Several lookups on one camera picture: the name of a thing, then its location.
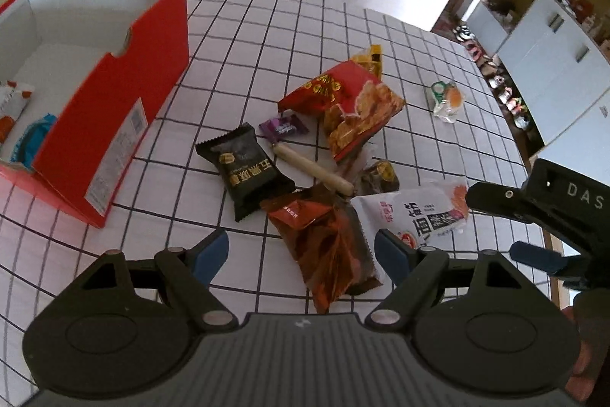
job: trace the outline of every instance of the screw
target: screw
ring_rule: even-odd
[[[233,321],[233,314],[227,310],[210,310],[203,315],[203,322],[210,326],[226,326]]]
[[[400,314],[391,309],[379,309],[371,313],[371,319],[378,325],[395,325],[400,321]]]

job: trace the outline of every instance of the blue snack package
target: blue snack package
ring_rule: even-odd
[[[31,123],[14,145],[13,154],[10,156],[11,163],[20,163],[27,169],[32,169],[32,162],[42,142],[45,141],[51,126],[56,121],[57,116],[47,114],[44,118]]]

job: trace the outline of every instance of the white label sticker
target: white label sticker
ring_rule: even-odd
[[[138,98],[112,139],[85,194],[85,200],[102,216],[147,126],[144,106]]]

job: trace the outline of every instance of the red cardboard box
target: red cardboard box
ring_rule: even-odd
[[[186,0],[9,0],[0,80],[35,86],[0,174],[103,227],[135,149],[188,64]],[[10,163],[26,127],[55,114],[33,171]]]

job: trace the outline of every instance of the table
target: table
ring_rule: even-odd
[[[234,221],[233,205],[216,169],[194,153],[196,142],[254,126],[277,112],[276,102],[337,62],[380,43],[383,81],[408,101],[371,140],[402,187],[466,175],[521,185],[527,174],[510,130],[477,66],[462,46],[376,11],[336,0],[187,0],[191,62],[129,166],[104,229],[86,226],[0,180],[0,406],[20,404],[34,387],[21,354],[24,330],[53,296],[95,257],[120,248],[148,259],[167,246],[190,248],[217,226],[230,254],[211,291],[240,319],[247,312],[315,312],[297,264],[262,212]],[[453,79],[466,96],[455,124],[431,114],[428,87]],[[315,121],[291,147],[334,165]],[[259,143],[273,157],[263,138]],[[299,187],[312,179],[281,160]],[[431,240],[452,257],[476,258],[486,248],[508,251],[515,240],[543,246],[536,226],[473,215],[462,233]],[[548,296],[548,278],[520,269]],[[343,298],[332,312],[362,318],[390,284]],[[465,293],[448,290],[446,298]],[[152,291],[142,296],[155,298]]]

